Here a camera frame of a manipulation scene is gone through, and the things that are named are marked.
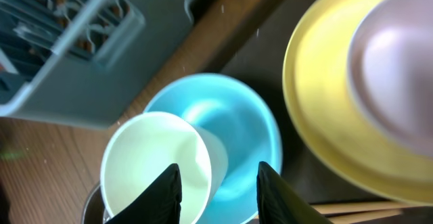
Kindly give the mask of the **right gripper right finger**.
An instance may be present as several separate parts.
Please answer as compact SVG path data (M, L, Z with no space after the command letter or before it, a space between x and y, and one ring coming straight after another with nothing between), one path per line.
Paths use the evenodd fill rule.
M332 224L301 199L267 162L258 165L256 185L260 224Z

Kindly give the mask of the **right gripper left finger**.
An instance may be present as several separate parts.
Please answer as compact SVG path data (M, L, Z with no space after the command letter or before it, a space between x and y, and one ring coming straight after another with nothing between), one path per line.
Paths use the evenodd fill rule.
M107 224L179 224L181 202L181 174L173 163Z

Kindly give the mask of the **pale green plastic cup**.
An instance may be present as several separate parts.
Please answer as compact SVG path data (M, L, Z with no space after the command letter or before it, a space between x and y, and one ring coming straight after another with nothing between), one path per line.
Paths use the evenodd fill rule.
M180 170L180 222L197 223L225 178L227 151L210 131L168 112L126 121L107 144L100 186L108 214L120 214L171 164Z

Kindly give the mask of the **light blue bowl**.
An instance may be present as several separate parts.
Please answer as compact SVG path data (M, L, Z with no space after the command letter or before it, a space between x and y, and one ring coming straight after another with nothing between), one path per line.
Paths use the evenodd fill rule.
M227 174L200 223L247 223L258 214L258 166L267 162L281 172L283 150L275 117L257 92L230 76L194 74L159 91L145 111L175 114L225 146Z

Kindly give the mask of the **pink bowl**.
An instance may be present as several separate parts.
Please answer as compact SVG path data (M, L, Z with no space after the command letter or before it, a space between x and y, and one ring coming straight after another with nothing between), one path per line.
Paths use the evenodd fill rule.
M347 56L357 110L386 139L432 156L432 0L383 0L362 19Z

